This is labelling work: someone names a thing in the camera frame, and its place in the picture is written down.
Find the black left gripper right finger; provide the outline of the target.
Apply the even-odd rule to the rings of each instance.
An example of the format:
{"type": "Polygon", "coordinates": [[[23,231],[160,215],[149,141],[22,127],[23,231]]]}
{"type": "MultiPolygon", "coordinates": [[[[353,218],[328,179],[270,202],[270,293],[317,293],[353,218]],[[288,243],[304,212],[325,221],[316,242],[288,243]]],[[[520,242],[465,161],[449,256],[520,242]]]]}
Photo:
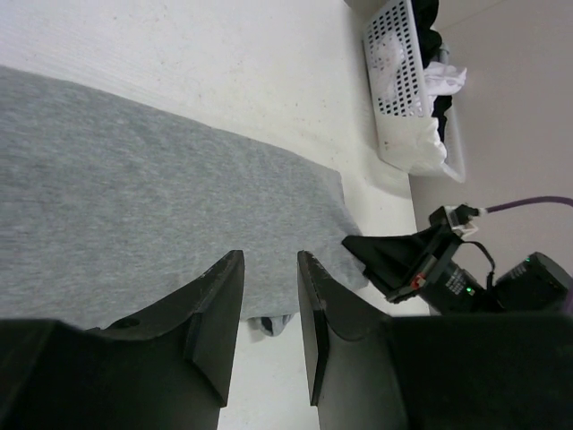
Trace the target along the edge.
{"type": "Polygon", "coordinates": [[[566,314],[392,317],[297,255],[304,358],[323,429],[569,429],[566,314]]]}

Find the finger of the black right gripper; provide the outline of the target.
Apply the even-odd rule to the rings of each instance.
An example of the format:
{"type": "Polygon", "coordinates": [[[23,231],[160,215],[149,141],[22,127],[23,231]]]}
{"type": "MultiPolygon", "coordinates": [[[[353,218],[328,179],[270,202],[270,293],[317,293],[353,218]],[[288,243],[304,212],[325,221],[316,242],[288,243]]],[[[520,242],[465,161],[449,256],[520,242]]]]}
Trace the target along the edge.
{"type": "Polygon", "coordinates": [[[342,246],[364,265],[363,275],[382,294],[414,294],[413,279],[439,232],[440,227],[430,227],[406,236],[347,236],[342,246]]]}

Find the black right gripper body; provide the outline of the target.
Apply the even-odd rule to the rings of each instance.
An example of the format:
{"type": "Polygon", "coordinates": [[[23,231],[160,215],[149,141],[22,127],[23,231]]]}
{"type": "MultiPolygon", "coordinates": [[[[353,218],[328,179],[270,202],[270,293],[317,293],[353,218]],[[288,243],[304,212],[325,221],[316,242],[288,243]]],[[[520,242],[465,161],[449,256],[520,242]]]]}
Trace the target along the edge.
{"type": "Polygon", "coordinates": [[[468,271],[453,262],[462,245],[455,234],[426,232],[410,238],[414,260],[398,287],[387,294],[391,303],[420,297],[439,314],[477,314],[486,311],[486,289],[468,271]]]}

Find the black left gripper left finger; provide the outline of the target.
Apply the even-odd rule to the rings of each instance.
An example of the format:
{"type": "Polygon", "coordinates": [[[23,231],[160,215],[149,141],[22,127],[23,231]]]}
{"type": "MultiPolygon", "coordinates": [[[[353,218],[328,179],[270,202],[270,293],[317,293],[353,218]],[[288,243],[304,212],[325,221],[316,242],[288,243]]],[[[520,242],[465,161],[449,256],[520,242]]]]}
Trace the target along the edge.
{"type": "Polygon", "coordinates": [[[244,255],[234,250],[105,329],[2,320],[2,428],[216,428],[243,292],[244,255]]]}

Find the grey tank top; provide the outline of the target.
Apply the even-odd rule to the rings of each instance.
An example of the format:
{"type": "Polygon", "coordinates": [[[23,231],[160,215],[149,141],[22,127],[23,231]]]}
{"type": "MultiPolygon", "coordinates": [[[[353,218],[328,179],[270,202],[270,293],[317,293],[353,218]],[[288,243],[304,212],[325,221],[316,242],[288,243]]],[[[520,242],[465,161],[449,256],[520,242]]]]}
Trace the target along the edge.
{"type": "Polygon", "coordinates": [[[298,311],[296,256],[366,285],[339,173],[76,83],[1,70],[1,315],[105,327],[244,253],[241,316],[298,311]]]}

